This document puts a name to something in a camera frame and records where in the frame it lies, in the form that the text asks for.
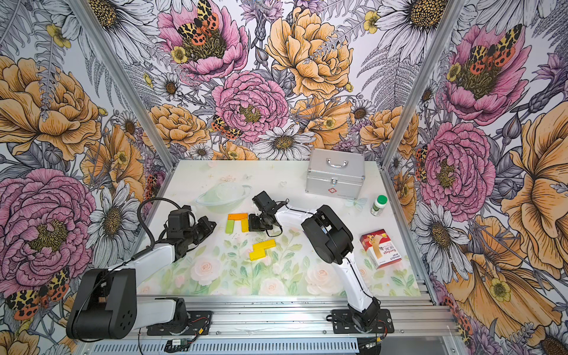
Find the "lime green block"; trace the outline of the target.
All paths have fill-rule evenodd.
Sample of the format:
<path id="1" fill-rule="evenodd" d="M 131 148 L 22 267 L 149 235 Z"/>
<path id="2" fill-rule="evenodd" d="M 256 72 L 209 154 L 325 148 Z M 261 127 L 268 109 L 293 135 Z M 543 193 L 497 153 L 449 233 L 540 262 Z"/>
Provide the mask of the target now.
<path id="1" fill-rule="evenodd" d="M 234 220 L 227 220 L 225 233 L 231 235 L 235 229 L 235 221 Z"/>

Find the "yellow long block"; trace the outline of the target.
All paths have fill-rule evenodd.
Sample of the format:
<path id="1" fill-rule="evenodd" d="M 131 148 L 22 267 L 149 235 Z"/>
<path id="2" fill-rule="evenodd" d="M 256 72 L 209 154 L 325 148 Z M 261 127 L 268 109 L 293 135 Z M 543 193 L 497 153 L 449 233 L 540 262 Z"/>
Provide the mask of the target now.
<path id="1" fill-rule="evenodd" d="M 277 246 L 276 240 L 270 239 L 253 245 L 254 251 L 264 251 L 266 249 L 275 248 Z"/>
<path id="2" fill-rule="evenodd" d="M 266 252 L 264 249 L 254 250 L 249 253 L 249 259 L 251 261 L 261 260 L 266 257 Z"/>

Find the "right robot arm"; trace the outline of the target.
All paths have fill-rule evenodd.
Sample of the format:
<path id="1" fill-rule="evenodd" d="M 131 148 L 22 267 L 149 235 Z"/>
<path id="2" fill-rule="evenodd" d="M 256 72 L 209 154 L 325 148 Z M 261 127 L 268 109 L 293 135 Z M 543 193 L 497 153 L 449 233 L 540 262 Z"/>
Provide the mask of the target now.
<path id="1" fill-rule="evenodd" d="M 371 294 L 354 256 L 354 237 L 328 205 L 299 209 L 288 201 L 274 201 L 262 191 L 252 198 L 259 213 L 249 216 L 249 229 L 268 233 L 277 227 L 302 229 L 318 257 L 332 265 L 346 291 L 352 322 L 360 332 L 369 332 L 379 320 L 380 301 Z"/>

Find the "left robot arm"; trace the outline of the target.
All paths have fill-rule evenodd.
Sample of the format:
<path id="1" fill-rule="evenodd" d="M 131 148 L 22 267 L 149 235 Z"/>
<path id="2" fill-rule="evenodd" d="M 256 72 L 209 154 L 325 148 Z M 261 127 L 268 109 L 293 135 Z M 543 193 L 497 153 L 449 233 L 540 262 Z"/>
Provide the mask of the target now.
<path id="1" fill-rule="evenodd" d="M 88 271 L 67 321 L 67 336 L 89 343 L 120 340 L 139 328 L 183 332 L 189 325 L 184 300 L 139 297 L 137 288 L 157 271 L 184 258 L 193 246 L 212 235 L 216 226 L 206 216 L 195 218 L 190 206 L 184 206 L 170 212 L 159 238 L 129 260 Z"/>

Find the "yellow small block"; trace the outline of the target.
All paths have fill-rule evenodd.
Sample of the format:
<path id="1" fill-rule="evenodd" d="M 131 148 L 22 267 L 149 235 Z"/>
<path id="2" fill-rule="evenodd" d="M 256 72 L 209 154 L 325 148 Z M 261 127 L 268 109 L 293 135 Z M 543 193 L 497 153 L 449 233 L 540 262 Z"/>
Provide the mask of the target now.
<path id="1" fill-rule="evenodd" d="M 248 233 L 249 232 L 249 221 L 247 219 L 243 219 L 241 220 L 241 231 L 242 233 Z"/>

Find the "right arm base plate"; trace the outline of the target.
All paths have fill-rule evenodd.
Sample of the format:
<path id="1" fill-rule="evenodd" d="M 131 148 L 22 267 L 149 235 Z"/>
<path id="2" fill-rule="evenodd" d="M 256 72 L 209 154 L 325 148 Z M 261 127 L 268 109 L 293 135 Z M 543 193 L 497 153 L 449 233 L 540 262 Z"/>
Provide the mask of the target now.
<path id="1" fill-rule="evenodd" d="M 382 334 L 395 331 L 392 316 L 387 309 L 378 312 L 360 313 L 351 309 L 334 309 L 326 316 L 335 334 Z"/>

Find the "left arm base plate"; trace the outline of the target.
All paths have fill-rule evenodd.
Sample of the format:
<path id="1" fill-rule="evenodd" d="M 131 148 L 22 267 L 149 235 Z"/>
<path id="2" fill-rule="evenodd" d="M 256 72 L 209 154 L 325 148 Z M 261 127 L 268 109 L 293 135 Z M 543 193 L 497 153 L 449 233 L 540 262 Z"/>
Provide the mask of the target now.
<path id="1" fill-rule="evenodd" d="M 151 325 L 146 333 L 149 336 L 188 336 L 208 335 L 212 323 L 211 311 L 191 311 L 186 312 L 180 319 L 171 322 Z"/>

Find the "orange block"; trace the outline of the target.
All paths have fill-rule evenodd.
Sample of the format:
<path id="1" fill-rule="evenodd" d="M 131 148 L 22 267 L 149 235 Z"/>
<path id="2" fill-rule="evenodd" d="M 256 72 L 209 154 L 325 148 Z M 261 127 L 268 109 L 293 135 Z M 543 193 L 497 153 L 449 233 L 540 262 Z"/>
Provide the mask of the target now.
<path id="1" fill-rule="evenodd" d="M 247 219 L 248 219 L 247 213 L 235 213 L 235 214 L 229 214 L 228 215 L 228 220 L 240 221 L 240 220 L 247 220 Z"/>

